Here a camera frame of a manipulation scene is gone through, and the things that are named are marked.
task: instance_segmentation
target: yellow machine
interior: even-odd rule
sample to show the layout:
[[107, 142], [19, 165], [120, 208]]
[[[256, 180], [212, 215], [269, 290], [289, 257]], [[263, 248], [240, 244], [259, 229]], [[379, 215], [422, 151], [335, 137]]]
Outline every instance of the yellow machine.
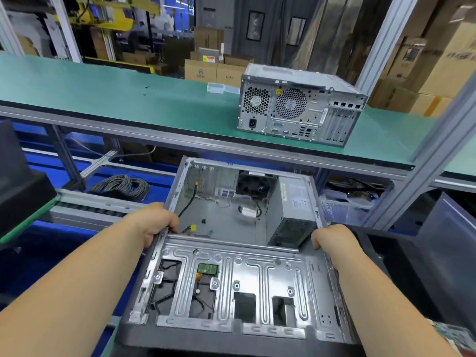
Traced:
[[133, 24], [132, 9], [148, 11], [152, 17], [160, 15], [160, 5], [149, 0], [76, 0], [80, 6], [72, 25], [90, 25], [100, 29], [129, 31]]

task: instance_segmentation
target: power supply unit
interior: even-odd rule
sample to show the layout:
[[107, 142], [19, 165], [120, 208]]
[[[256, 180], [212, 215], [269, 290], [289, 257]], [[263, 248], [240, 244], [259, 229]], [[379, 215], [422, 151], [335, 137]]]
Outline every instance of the power supply unit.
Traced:
[[266, 212], [268, 245], [298, 248], [316, 227], [304, 181], [279, 177]]
[[344, 147], [367, 96], [334, 75], [249, 64], [238, 129]]

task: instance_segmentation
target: green esd mat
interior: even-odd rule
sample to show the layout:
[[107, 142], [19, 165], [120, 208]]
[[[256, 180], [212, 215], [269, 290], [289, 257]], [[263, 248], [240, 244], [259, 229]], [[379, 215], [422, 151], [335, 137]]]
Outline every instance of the green esd mat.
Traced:
[[23, 222], [18, 224], [15, 228], [13, 228], [11, 231], [9, 231], [7, 234], [5, 234], [3, 237], [0, 238], [0, 244], [5, 244], [9, 242], [14, 236], [20, 234], [22, 231], [24, 231], [28, 226], [37, 220], [41, 215], [47, 213], [50, 211], [51, 208], [53, 208], [56, 204], [56, 202], [60, 199], [59, 195], [56, 195], [55, 198], [51, 199], [48, 203], [46, 203], [44, 206], [42, 206], [40, 209], [38, 209], [35, 213], [30, 215], [28, 218], [26, 218]]

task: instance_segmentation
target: workbench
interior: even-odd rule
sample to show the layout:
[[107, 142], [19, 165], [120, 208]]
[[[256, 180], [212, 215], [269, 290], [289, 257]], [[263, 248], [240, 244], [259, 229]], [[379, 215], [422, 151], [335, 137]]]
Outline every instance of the workbench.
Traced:
[[[436, 121], [366, 107], [338, 148], [238, 131], [238, 95], [208, 93], [204, 83], [4, 52], [0, 77], [0, 116], [45, 126], [72, 179], [82, 176], [63, 140], [69, 131], [401, 182]], [[474, 191], [471, 150], [462, 150], [429, 186]]]

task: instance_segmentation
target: green workbench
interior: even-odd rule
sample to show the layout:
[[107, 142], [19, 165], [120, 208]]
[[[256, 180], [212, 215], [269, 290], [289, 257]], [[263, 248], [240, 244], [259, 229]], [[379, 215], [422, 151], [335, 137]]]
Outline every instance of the green workbench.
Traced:
[[[338, 148], [238, 131], [238, 95], [207, 93], [204, 83], [5, 52], [0, 52], [0, 78], [3, 105], [51, 108], [105, 117], [117, 123], [193, 131], [222, 140], [260, 141], [276, 148], [305, 148], [340, 159], [411, 165], [412, 153], [435, 122], [434, 118], [367, 107], [345, 148]], [[476, 165], [471, 163], [473, 167], [469, 168], [465, 162], [467, 154], [458, 156], [451, 169], [476, 175]]]

